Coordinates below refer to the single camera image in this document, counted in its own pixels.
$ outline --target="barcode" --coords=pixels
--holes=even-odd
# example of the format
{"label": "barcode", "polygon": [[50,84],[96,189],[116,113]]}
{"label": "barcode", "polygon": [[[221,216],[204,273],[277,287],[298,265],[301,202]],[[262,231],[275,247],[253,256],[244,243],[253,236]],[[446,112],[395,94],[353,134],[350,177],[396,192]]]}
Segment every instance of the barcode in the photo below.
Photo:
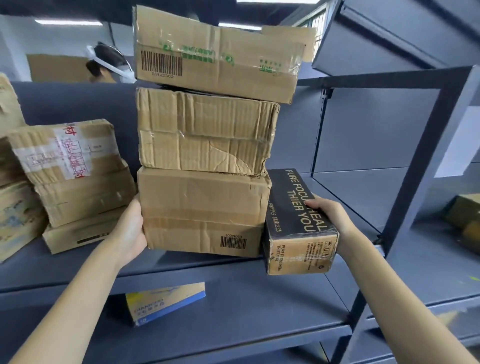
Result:
{"label": "barcode", "polygon": [[220,237],[220,246],[224,248],[233,248],[233,249],[245,249],[247,245],[247,239],[237,238],[233,236],[221,236]]}
{"label": "barcode", "polygon": [[157,73],[166,73],[173,76],[182,76],[182,57],[170,56],[169,54],[155,53],[148,50],[141,51],[142,70]]}

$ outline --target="wall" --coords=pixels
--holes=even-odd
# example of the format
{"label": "wall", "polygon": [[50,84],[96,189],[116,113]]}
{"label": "wall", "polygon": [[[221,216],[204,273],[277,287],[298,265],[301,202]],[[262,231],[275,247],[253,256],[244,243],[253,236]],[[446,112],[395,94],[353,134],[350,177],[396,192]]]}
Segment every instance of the wall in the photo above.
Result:
{"label": "wall", "polygon": [[[131,26],[112,24],[112,32],[119,50],[133,56],[133,29]],[[4,54],[12,59],[17,81],[31,81],[26,54],[85,56],[87,45],[98,41],[112,45],[108,25],[57,26],[41,25],[33,18],[0,15],[0,66],[7,64]]]}

